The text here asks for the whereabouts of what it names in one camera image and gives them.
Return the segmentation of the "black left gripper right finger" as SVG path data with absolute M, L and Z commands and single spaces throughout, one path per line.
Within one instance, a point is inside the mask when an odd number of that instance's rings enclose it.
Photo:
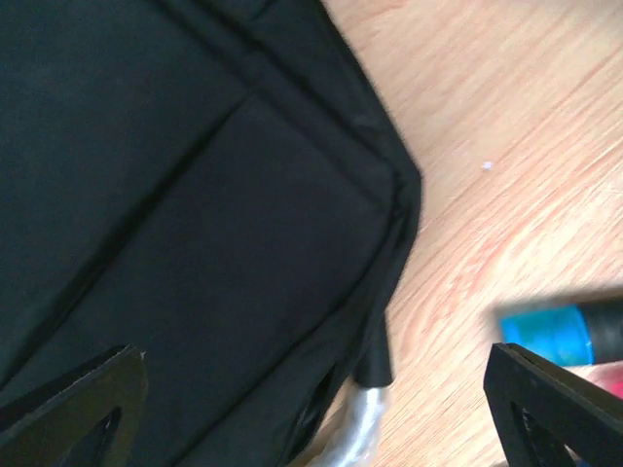
M 509 466 L 622 464 L 622 400 L 518 344 L 492 345 L 485 393 Z

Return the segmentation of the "black backpack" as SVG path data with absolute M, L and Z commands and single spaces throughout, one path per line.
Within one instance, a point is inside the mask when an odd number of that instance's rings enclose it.
M 1 5 L 1 402 L 116 346 L 132 466 L 285 466 L 363 363 L 421 175 L 319 1 Z

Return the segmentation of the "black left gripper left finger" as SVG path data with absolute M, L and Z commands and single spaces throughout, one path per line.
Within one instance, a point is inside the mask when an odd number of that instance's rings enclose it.
M 125 466 L 146 395 L 141 352 L 114 346 L 1 408 L 1 464 Z

